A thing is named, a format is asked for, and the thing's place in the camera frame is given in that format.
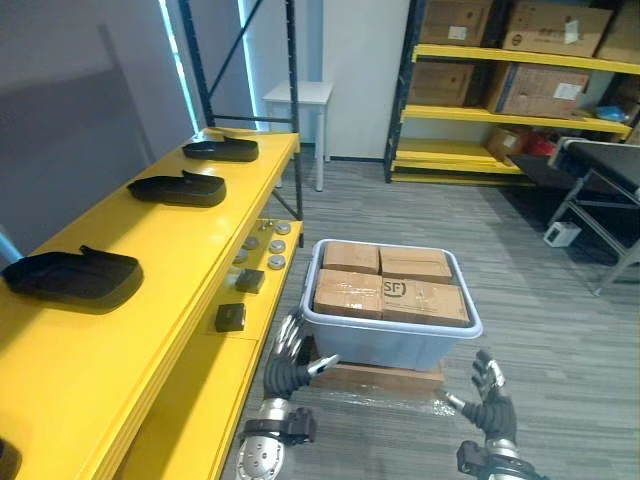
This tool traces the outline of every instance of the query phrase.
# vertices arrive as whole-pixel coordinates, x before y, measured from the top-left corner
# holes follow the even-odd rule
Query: robotic arm
[[[485,434],[484,448],[464,441],[458,449],[458,470],[479,480],[549,480],[520,458],[516,444],[516,413],[498,363],[484,350],[476,354],[471,381],[482,404],[469,403],[442,391],[440,396]]]
[[[291,411],[289,400],[298,388],[335,366],[340,357],[320,358],[308,365],[298,365],[304,340],[303,320],[292,311],[284,319],[269,354],[264,372],[264,400],[257,419],[244,426],[244,441],[236,462],[238,480],[274,480],[290,478],[293,469],[288,453],[294,445],[313,442],[316,422],[308,408]]]
[[[335,366],[338,355],[298,365],[304,340],[303,319],[293,311],[283,321],[264,372],[264,400],[258,418],[248,420],[236,461],[236,480],[291,478],[291,448],[313,442],[316,422],[308,408],[291,411],[289,400],[313,377]],[[481,404],[441,391],[440,396],[485,434],[485,445],[464,441],[458,449],[458,470],[479,480],[549,480],[520,458],[516,414],[498,363],[485,351],[476,354],[472,382]]]

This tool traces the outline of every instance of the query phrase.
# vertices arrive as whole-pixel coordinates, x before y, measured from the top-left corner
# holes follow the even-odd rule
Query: red object
[[[530,155],[551,155],[556,148],[555,144],[549,140],[542,132],[532,132],[525,147],[525,152]]]

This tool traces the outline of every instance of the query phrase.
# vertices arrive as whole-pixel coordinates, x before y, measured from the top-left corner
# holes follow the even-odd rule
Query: yellow shelf
[[[497,161],[484,147],[472,142],[401,138],[392,163],[395,167],[458,172],[521,175],[516,166]]]
[[[204,480],[222,473],[227,451],[244,399],[260,358],[262,344],[291,265],[301,222],[292,222],[286,236],[272,230],[252,235],[261,247],[250,252],[242,267],[265,271],[259,294],[242,294],[228,285],[216,294],[211,308],[196,328],[127,455],[117,479],[149,478]],[[270,270],[266,246],[270,239],[285,240],[287,259],[282,270]],[[210,318],[221,303],[244,302],[245,330],[211,333]]]
[[[413,49],[413,61],[418,57],[473,58],[480,60],[498,60],[506,62],[539,63],[562,67],[603,70],[607,72],[631,73],[640,75],[640,65],[633,63],[602,60],[599,58],[571,57],[550,53],[519,52],[500,48],[461,47],[458,45],[419,44]]]
[[[511,123],[518,125],[572,128],[617,133],[627,137],[631,128],[622,123],[609,122],[597,118],[564,119],[545,117],[526,117],[521,115],[501,115],[490,113],[484,108],[439,107],[429,105],[407,105],[402,112],[405,118],[430,118],[439,120],[462,120],[468,122]]]
[[[0,281],[0,436],[22,452],[19,480],[111,478],[117,470],[299,145],[295,134],[238,135],[258,142],[255,161],[193,160],[176,149],[140,175],[222,176],[220,205],[139,202],[123,186],[38,249],[86,244],[136,257],[144,282],[116,310],[72,313]]]
[[[533,183],[526,178],[515,180],[508,178],[473,178],[472,176],[462,175],[429,175],[419,173],[392,173],[391,180],[393,182],[413,182],[413,183],[442,183],[446,185],[478,185],[478,186],[533,186]]]

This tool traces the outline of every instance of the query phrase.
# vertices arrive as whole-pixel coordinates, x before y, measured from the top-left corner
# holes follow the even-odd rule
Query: white stool
[[[298,82],[298,104],[317,110],[316,117],[316,190],[321,192],[324,182],[324,165],[331,158],[327,147],[327,111],[329,99],[333,90],[332,83],[326,82]],[[262,99],[267,104],[267,115],[273,117],[273,107],[276,104],[291,103],[289,81],[285,80],[267,93]]]

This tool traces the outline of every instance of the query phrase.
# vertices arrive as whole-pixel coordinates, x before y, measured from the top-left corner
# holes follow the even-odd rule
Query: white plastic bin
[[[302,294],[302,313],[311,325],[316,347],[320,355],[340,354],[344,362],[366,363],[387,367],[429,370],[444,357],[460,340],[476,338],[482,334],[482,322],[473,304],[467,285],[462,277],[456,257],[447,250],[385,245],[380,247],[417,248],[444,252],[453,274],[452,284],[462,290],[469,315],[469,326],[445,327],[417,323],[388,322],[367,318],[351,318],[326,315],[313,311],[318,271],[322,267],[324,249],[328,242],[346,240],[320,240],[313,247],[313,258],[309,265]]]

